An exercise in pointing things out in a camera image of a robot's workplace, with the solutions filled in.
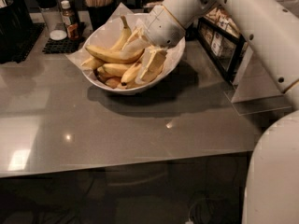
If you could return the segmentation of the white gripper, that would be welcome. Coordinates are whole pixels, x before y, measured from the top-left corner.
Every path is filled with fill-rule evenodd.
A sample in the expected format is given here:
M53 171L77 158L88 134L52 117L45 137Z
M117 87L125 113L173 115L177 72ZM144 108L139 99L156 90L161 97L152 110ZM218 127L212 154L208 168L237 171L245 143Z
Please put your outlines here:
M149 72L155 72L164 66L167 50L152 45L173 48L185 36L185 29L162 5L155 6L144 21L144 29L136 27L123 48L120 58L123 60L141 59L141 69L137 78L143 78Z

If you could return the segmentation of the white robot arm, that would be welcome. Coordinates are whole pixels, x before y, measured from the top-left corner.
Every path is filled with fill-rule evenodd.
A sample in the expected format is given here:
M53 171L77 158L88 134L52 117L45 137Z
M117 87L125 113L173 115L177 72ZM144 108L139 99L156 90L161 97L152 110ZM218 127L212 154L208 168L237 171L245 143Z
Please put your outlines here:
M253 150L242 224L299 224L299 19L276 0L164 0L129 41L128 52L174 47L215 5L238 27L292 112L273 123Z

